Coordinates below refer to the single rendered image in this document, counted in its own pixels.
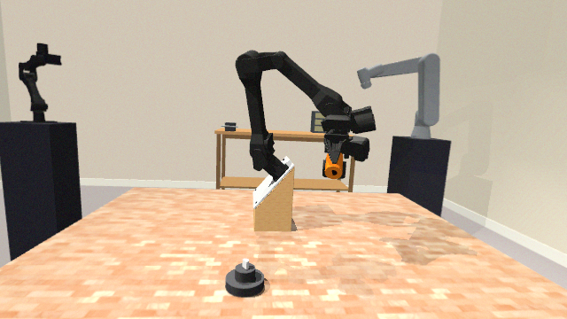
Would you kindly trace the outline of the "orange knob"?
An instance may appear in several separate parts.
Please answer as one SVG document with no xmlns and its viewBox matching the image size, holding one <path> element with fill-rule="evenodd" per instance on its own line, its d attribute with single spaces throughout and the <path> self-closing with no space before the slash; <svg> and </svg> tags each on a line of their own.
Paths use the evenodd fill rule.
<svg viewBox="0 0 567 319">
<path fill-rule="evenodd" d="M 332 164 L 329 154 L 327 154 L 325 175 L 330 179 L 338 179 L 343 172 L 343 154 L 340 153 L 337 164 Z"/>
</svg>

